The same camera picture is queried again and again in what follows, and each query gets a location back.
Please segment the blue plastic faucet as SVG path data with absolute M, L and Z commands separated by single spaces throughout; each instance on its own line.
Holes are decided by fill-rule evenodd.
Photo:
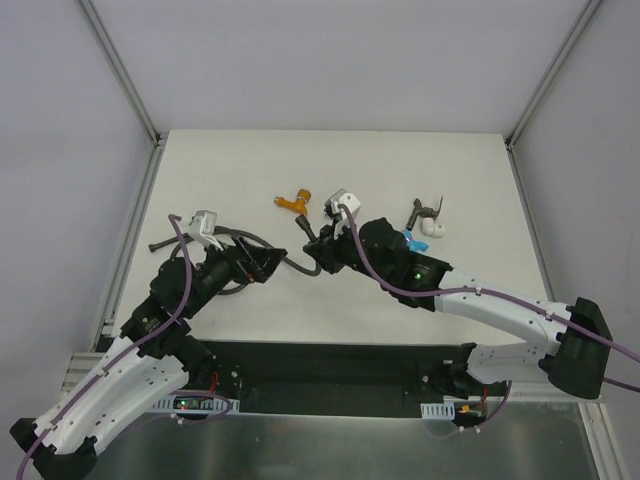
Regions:
M 421 240 L 415 239 L 410 230 L 403 230 L 402 234 L 411 252 L 424 253 L 429 249 L 429 245 Z

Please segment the white elbow fitting right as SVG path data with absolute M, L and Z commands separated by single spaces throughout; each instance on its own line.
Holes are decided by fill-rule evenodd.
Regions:
M 443 238 L 446 234 L 445 227 L 430 217 L 421 219 L 420 230 L 423 235 L 430 238 Z

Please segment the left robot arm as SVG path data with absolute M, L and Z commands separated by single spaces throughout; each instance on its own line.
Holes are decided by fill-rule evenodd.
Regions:
M 100 361 L 50 410 L 21 418 L 10 434 L 44 479 L 84 479 L 98 456 L 148 408 L 184 386 L 211 387 L 218 368 L 190 331 L 193 318 L 230 283 L 266 282 L 285 250 L 242 237 L 210 245 L 203 262 L 165 261 Z

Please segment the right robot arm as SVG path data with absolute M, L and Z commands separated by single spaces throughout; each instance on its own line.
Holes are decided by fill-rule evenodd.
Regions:
M 600 396 L 612 340 L 600 307 L 535 300 L 488 285 L 449 263 L 410 249 L 384 218 L 358 232 L 324 226 L 309 232 L 304 252 L 335 274 L 348 267 L 376 280 L 411 308 L 474 320 L 517 337 L 515 344 L 473 344 L 450 369 L 452 387 L 473 394 L 484 384 L 547 379 L 577 398 Z

